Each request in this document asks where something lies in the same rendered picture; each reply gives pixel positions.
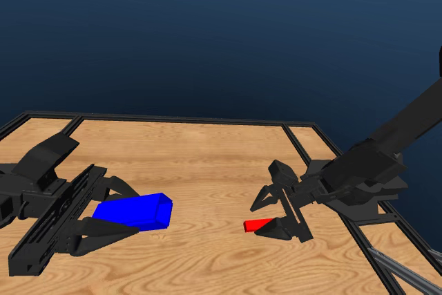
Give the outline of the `blue hollow socket block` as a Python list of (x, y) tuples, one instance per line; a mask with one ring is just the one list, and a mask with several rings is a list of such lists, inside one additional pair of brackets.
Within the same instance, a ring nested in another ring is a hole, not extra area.
[(93, 218), (137, 227), (140, 231), (153, 231), (170, 225), (172, 209), (172, 199), (163, 193), (154, 193), (101, 202)]

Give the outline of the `thin red peg bar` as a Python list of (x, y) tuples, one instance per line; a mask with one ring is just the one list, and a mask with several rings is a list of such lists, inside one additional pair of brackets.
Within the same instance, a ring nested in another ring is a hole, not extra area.
[(243, 222), (243, 228), (246, 233), (255, 232), (259, 228), (263, 227), (267, 223), (272, 221), (272, 218), (255, 219), (255, 220), (245, 220)]

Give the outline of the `grey metal strut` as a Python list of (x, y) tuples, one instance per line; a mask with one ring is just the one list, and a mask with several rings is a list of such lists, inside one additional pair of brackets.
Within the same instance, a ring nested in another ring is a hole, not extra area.
[(411, 269), (408, 269), (404, 265), (398, 263), (394, 259), (373, 247), (370, 247), (368, 250), (374, 259), (383, 265), (389, 272), (392, 272), (395, 276), (398, 276), (400, 279), (404, 280), (406, 283), (419, 290), (424, 295), (442, 295), (442, 288), (430, 282), (426, 278), (413, 272)]

